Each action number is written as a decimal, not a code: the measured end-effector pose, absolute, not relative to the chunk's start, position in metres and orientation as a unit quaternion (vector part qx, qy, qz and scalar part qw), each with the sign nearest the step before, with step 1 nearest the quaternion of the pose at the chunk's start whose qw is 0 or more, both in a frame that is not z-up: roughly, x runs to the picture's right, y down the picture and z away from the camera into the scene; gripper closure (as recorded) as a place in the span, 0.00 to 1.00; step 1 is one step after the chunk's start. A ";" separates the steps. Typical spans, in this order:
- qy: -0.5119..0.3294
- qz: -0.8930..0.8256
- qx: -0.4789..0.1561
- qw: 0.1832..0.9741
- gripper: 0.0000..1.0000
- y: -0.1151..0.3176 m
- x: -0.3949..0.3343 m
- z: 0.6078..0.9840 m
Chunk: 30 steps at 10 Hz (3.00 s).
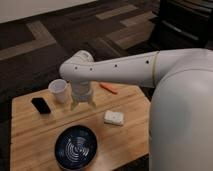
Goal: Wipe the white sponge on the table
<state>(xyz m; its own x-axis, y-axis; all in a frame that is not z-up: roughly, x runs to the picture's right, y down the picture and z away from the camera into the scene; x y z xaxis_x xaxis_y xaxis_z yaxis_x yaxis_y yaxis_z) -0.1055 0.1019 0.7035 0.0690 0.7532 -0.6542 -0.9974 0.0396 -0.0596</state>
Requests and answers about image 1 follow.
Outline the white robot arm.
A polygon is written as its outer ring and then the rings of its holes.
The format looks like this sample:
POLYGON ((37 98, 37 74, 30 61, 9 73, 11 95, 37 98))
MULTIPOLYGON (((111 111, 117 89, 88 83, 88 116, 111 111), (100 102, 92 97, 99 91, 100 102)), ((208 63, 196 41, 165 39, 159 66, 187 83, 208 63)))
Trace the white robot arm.
POLYGON ((213 50, 159 50, 99 62, 80 50, 59 72, 78 99, 92 81, 152 88, 149 171, 213 171, 213 50))

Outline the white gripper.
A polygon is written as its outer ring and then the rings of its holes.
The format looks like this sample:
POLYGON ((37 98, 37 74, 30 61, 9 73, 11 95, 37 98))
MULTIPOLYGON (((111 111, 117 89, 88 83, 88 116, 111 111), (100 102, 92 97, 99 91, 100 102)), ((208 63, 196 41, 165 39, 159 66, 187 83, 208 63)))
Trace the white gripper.
MULTIPOLYGON (((86 102, 92 96, 91 84, 89 82, 80 82, 80 83, 72 83, 71 84, 71 95, 74 100, 71 101, 71 110, 74 110, 79 102, 86 102)), ((93 100, 89 100, 88 104, 96 108, 96 104, 93 100)))

